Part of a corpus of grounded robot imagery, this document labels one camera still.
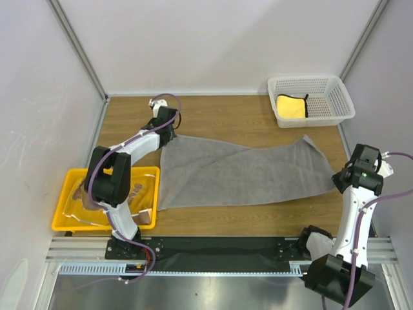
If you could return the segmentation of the grey towel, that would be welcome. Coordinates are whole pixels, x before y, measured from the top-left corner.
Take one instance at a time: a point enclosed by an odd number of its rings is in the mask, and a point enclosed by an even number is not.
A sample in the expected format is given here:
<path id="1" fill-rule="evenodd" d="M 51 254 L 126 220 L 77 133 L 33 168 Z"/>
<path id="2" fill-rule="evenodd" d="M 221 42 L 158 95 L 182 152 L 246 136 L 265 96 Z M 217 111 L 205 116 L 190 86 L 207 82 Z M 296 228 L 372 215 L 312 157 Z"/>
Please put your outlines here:
<path id="1" fill-rule="evenodd" d="M 279 203 L 335 187 L 334 171 L 308 136 L 260 149 L 178 136 L 163 148 L 160 168 L 160 211 Z"/>

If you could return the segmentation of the yellow towel black trim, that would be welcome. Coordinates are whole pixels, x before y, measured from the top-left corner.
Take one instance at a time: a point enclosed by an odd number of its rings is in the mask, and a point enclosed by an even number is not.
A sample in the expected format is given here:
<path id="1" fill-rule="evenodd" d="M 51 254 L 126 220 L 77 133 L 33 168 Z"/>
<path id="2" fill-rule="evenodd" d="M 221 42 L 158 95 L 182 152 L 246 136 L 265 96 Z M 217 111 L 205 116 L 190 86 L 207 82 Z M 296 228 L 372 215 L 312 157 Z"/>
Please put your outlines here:
<path id="1" fill-rule="evenodd" d="M 283 119 L 304 119 L 308 117 L 308 94 L 303 98 L 280 94 L 276 99 L 277 113 Z"/>

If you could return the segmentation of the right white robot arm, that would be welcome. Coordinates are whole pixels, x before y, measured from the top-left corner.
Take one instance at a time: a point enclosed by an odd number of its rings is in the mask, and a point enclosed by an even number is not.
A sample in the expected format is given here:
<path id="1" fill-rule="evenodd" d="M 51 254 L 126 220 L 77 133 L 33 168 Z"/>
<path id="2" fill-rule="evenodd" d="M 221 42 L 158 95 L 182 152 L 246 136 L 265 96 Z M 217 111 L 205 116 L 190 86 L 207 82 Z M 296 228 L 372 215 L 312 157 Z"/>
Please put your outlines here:
<path id="1" fill-rule="evenodd" d="M 375 283 L 375 274 L 368 271 L 367 242 L 384 185 L 381 164 L 379 149 L 356 145 L 349 161 L 332 177 L 343 195 L 337 236 L 310 226 L 308 236 L 297 243 L 300 257 L 312 260 L 303 277 L 305 287 L 344 309 L 352 307 Z"/>

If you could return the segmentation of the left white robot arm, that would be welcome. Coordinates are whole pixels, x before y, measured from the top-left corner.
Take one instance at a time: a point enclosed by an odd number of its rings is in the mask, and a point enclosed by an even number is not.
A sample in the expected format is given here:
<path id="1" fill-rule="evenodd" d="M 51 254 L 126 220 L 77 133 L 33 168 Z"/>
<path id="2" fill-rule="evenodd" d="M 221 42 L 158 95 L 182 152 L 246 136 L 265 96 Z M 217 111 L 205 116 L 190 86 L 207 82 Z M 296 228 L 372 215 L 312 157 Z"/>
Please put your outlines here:
<path id="1" fill-rule="evenodd" d="M 127 258 L 136 258 L 142 251 L 136 238 L 139 228 L 127 203 L 132 166 L 176 137 L 174 122 L 179 115 L 178 109 L 159 107 L 135 136 L 110 148 L 98 146 L 92 153 L 84 188 L 90 203 L 106 214 L 112 235 L 121 240 L 119 250 Z"/>

